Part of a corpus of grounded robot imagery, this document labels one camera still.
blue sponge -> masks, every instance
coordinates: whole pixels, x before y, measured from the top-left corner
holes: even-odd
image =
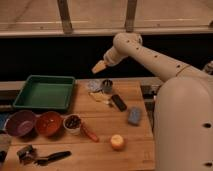
[[[132,107],[130,109],[128,123],[132,125],[139,125],[141,119],[141,109],[138,107]]]

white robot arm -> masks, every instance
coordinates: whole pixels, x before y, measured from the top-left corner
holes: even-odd
[[[148,49],[134,33],[119,33],[92,69],[97,73],[130,56],[165,83],[155,105],[156,171],[213,169],[213,77]]]

small bowl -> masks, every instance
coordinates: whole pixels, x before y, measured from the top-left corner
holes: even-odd
[[[36,123],[36,115],[30,110],[14,113],[5,124],[6,132],[14,137],[22,137],[32,131]]]
[[[52,136],[62,125],[62,117],[58,112],[48,111],[43,113],[36,121],[35,130],[43,136]]]
[[[81,129],[81,118],[78,115],[69,115],[63,121],[64,128],[73,135],[79,135]]]

apple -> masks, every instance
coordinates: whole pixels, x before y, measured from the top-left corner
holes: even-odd
[[[110,139],[110,143],[114,150],[122,150],[125,146],[124,138],[119,134],[113,135]]]

green plastic tray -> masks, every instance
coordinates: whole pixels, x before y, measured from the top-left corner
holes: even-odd
[[[16,97],[13,108],[67,111],[74,85],[74,77],[31,75]]]

